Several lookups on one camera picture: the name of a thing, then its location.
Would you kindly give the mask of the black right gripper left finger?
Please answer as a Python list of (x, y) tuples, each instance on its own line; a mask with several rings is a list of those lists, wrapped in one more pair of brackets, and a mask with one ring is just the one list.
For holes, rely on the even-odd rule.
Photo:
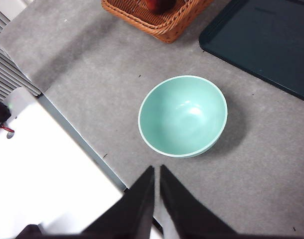
[(154, 211), (154, 168), (149, 166), (110, 209), (81, 234), (83, 239), (148, 239)]

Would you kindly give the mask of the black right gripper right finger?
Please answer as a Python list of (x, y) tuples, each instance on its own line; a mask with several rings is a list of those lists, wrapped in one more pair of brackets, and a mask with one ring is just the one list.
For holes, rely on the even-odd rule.
[(238, 234), (201, 204), (165, 166), (160, 167), (160, 194), (181, 239), (227, 239)]

